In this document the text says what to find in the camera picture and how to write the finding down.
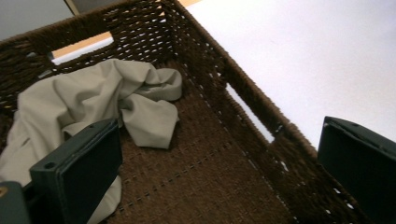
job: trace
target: white surface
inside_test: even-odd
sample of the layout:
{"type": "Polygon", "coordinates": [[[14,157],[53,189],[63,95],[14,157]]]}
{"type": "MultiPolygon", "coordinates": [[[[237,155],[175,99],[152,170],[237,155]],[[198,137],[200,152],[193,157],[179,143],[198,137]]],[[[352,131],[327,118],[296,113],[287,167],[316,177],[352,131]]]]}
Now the white surface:
{"type": "Polygon", "coordinates": [[[76,59],[84,53],[88,53],[88,52],[92,52],[97,49],[104,48],[105,46],[110,45],[113,42],[114,42],[114,39],[113,39],[113,36],[111,36],[109,38],[95,42],[89,46],[86,46],[84,48],[77,49],[75,51],[72,51],[70,53],[62,55],[59,58],[52,59],[52,62],[55,63],[56,65],[59,65],[61,63],[65,63],[65,62],[71,61],[73,59],[76,59]]]}
{"type": "Polygon", "coordinates": [[[203,0],[187,9],[314,147],[325,116],[396,141],[396,2],[203,0]]]}
{"type": "Polygon", "coordinates": [[[64,0],[0,0],[0,41],[72,16],[64,0]]]}

